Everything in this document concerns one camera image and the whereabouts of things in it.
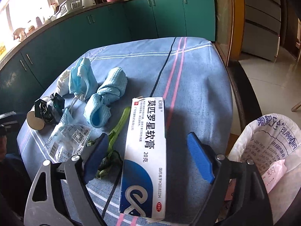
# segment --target light blue towel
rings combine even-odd
[[[81,95],[84,101],[96,92],[98,83],[93,74],[91,63],[88,58],[80,58],[75,67],[70,70],[69,92]]]
[[[127,78],[120,67],[113,68],[97,93],[89,99],[84,116],[93,127],[103,127],[111,117],[108,105],[123,96],[127,85]]]

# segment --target countertop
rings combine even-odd
[[[66,14],[58,19],[56,19],[55,21],[52,21],[46,25],[43,25],[42,27],[36,29],[34,32],[32,32],[30,35],[28,35],[23,41],[21,41],[18,45],[16,45],[15,47],[13,47],[10,51],[8,51],[8,53],[0,60],[0,70],[4,67],[4,65],[23,47],[26,45],[26,43],[30,42],[32,39],[34,39],[35,37],[37,37],[39,34],[43,33],[44,31],[46,31],[47,29],[49,29],[50,27],[72,17],[75,16],[77,14],[98,8],[98,7],[102,7],[102,6],[108,6],[114,3],[120,3],[120,2],[125,2],[125,1],[130,1],[130,0],[118,0],[118,1],[114,1],[114,2],[106,2],[106,3],[101,3],[101,4],[97,4],[94,6],[90,6],[90,7],[86,7],[83,9],[78,9],[72,13]]]

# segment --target hand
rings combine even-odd
[[[3,161],[6,155],[6,136],[0,137],[0,161]]]

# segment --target pink stripe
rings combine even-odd
[[[21,151],[21,148],[22,148],[22,146],[23,146],[23,144],[24,144],[24,142],[25,142],[25,139],[26,139],[27,136],[28,136],[28,133],[29,133],[29,129],[27,130],[27,133],[25,134],[25,137],[23,138],[23,141],[22,141],[21,145],[19,146],[20,151]]]
[[[180,41],[179,41],[179,45],[178,45],[178,50],[177,50],[177,52],[176,52],[175,61],[173,62],[173,67],[172,67],[172,69],[171,69],[170,76],[169,76],[168,81],[167,81],[167,85],[166,85],[166,88],[165,88],[165,92],[164,92],[164,95],[163,95],[163,99],[166,99],[167,94],[168,94],[168,89],[169,89],[169,87],[170,87],[171,79],[172,79],[172,77],[173,77],[173,73],[174,73],[174,71],[175,71],[176,63],[177,63],[177,60],[178,60],[178,54],[179,54],[179,51],[180,51],[180,46],[181,46],[182,38],[183,38],[183,37],[181,37],[181,39],[180,39]]]
[[[120,213],[119,218],[117,220],[116,226],[120,226],[123,221],[124,214]]]
[[[138,220],[138,217],[134,216],[130,226],[136,226],[137,220]]]
[[[175,102],[176,102],[176,98],[177,98],[177,93],[178,93],[178,88],[179,88],[179,83],[180,83],[180,78],[181,78],[181,73],[182,73],[182,68],[183,68],[184,49],[186,47],[186,39],[187,39],[187,37],[185,37],[185,39],[184,39],[184,47],[182,49],[182,58],[181,58],[180,69],[179,69],[179,73],[178,73],[178,77],[177,77],[176,87],[175,87],[175,90],[173,92],[173,99],[171,101],[170,112],[168,114],[168,119],[167,119],[167,129],[170,126],[171,117],[173,116],[173,108],[175,106]]]

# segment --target white dish rack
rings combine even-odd
[[[51,16],[50,20],[54,21],[68,13],[73,12],[75,9],[80,8],[83,8],[82,0],[66,0],[60,5],[58,12]]]

